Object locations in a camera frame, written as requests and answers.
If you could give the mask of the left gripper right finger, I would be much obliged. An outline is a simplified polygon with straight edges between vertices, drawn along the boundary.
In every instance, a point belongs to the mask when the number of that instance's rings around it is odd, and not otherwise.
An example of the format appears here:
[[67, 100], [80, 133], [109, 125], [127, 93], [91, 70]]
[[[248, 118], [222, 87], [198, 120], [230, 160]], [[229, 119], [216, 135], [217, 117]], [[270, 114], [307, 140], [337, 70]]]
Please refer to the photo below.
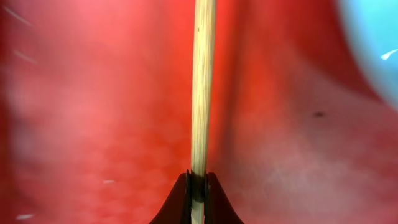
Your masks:
[[205, 224], [244, 224], [213, 172], [206, 175], [204, 208]]

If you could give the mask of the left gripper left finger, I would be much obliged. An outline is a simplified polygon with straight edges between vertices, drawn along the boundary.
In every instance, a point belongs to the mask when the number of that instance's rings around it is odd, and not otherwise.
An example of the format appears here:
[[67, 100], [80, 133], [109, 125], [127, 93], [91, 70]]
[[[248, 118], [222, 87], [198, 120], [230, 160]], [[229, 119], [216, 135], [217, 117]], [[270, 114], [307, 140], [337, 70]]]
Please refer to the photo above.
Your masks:
[[189, 170], [179, 175], [150, 224], [191, 224], [192, 189]]

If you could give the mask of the wooden chopstick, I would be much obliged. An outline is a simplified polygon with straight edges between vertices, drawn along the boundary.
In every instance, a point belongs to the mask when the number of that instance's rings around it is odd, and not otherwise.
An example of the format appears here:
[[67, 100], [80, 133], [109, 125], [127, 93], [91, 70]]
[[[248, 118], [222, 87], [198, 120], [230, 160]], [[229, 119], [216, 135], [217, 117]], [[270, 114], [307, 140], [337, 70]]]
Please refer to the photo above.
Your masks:
[[193, 224], [205, 221], [205, 176], [215, 57], [216, 1], [195, 1], [192, 76], [191, 174]]

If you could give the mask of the light blue round plate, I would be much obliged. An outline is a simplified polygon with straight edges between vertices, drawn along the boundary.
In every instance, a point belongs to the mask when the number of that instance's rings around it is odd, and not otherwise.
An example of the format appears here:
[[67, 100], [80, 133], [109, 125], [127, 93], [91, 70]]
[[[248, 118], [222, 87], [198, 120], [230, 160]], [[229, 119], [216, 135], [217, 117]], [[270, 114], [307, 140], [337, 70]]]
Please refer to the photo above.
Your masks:
[[366, 81], [397, 109], [397, 0], [338, 0], [337, 8]]

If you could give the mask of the red plastic tray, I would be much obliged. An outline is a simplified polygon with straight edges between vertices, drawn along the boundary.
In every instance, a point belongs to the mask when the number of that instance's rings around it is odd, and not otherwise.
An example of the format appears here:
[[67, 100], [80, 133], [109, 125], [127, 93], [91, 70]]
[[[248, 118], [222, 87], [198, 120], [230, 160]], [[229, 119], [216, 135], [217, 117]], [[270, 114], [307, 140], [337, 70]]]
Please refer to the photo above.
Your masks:
[[[1, 222], [149, 223], [190, 167], [193, 1], [1, 2]], [[396, 223], [397, 111], [336, 1], [218, 1], [208, 170], [244, 223]]]

